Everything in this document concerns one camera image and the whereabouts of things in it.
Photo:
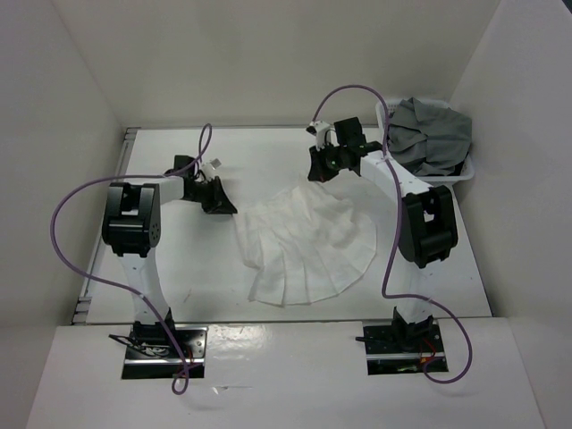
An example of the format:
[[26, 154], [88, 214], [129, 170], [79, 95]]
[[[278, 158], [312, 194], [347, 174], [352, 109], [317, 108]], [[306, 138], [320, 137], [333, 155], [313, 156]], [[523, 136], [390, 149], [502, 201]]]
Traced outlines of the white pleated skirt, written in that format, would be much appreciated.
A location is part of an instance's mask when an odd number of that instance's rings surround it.
[[243, 264], [255, 270], [248, 298], [276, 307], [340, 295], [374, 260], [374, 222], [349, 199], [301, 180], [233, 217]]

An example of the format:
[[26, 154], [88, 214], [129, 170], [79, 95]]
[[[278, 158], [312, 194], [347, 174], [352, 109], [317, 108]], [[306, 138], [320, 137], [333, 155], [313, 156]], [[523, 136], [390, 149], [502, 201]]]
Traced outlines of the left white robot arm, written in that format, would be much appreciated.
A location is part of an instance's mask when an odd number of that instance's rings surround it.
[[181, 345], [156, 265], [161, 208], [182, 200], [200, 204], [207, 215], [237, 214], [216, 174], [220, 166], [216, 158], [199, 165], [197, 158], [177, 155], [162, 175], [127, 176], [108, 187], [102, 239], [122, 265], [133, 296], [130, 335], [116, 339], [130, 349], [164, 358]]

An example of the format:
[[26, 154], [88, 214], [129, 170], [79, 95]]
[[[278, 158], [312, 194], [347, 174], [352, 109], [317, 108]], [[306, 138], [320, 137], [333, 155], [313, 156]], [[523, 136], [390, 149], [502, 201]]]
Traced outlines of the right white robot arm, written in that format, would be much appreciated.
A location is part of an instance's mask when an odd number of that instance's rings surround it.
[[395, 161], [387, 147], [368, 141], [358, 118], [333, 125], [313, 120], [306, 131], [314, 136], [309, 149], [310, 181], [327, 182], [349, 170], [373, 183], [397, 207], [397, 227], [382, 280], [382, 296], [395, 299], [391, 330], [380, 340], [367, 340], [399, 352], [421, 349], [433, 329], [431, 299], [418, 290], [419, 280], [406, 292], [389, 294], [391, 269], [398, 254], [415, 268], [417, 278], [431, 263], [443, 261], [458, 244], [458, 229], [451, 191], [418, 179]]

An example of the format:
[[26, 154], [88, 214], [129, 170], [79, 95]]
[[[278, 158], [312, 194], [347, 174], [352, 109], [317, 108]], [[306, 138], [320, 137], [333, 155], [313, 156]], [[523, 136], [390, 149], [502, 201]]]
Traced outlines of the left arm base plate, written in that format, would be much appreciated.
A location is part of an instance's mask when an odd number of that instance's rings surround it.
[[[135, 327], [128, 335], [109, 334], [108, 337], [125, 347], [122, 367], [123, 380], [171, 379], [183, 371], [182, 359], [160, 325], [151, 336], [136, 336]], [[206, 369], [207, 328], [181, 325], [173, 332], [189, 366], [191, 379], [202, 379]]]

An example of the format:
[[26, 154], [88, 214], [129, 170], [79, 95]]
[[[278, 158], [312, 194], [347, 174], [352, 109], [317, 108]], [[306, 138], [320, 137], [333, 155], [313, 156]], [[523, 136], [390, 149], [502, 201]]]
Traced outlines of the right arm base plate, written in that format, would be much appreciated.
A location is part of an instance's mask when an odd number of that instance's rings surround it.
[[441, 330], [433, 322], [429, 333], [406, 345], [399, 345], [390, 323], [364, 324], [355, 340], [366, 353], [368, 375], [421, 374], [425, 364], [429, 373], [447, 373], [447, 358]]

